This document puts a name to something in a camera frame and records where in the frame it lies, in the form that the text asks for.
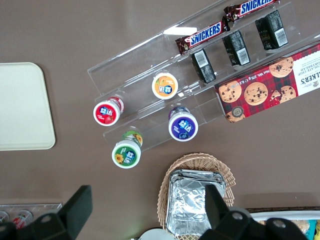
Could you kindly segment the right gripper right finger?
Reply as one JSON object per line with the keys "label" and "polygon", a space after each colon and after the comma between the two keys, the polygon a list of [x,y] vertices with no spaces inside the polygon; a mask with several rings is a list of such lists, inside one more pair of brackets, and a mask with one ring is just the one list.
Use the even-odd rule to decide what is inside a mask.
{"label": "right gripper right finger", "polygon": [[241,208],[229,208],[215,185],[205,186],[205,211],[211,228],[206,240],[251,240],[249,213]]}

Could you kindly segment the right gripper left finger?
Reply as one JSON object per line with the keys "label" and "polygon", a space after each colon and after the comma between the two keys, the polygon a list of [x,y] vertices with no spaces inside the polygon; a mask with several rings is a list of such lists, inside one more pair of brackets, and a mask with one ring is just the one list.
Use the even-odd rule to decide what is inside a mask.
{"label": "right gripper left finger", "polygon": [[92,187],[82,185],[57,213],[32,224],[34,240],[75,240],[93,211]]}

